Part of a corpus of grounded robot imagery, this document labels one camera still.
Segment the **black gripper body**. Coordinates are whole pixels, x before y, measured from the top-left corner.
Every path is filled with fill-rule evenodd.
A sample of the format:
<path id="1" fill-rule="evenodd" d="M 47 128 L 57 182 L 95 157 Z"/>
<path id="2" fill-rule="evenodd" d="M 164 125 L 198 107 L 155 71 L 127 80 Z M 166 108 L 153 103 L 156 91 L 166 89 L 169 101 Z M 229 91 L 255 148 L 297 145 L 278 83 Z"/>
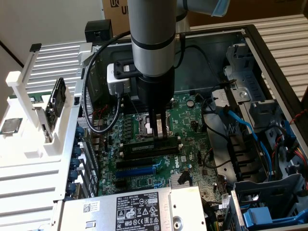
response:
<path id="1" fill-rule="evenodd" d="M 139 99 L 154 111 L 166 108 L 174 95 L 175 69 L 169 69 L 158 77 L 142 75 L 137 77 L 137 93 Z"/>

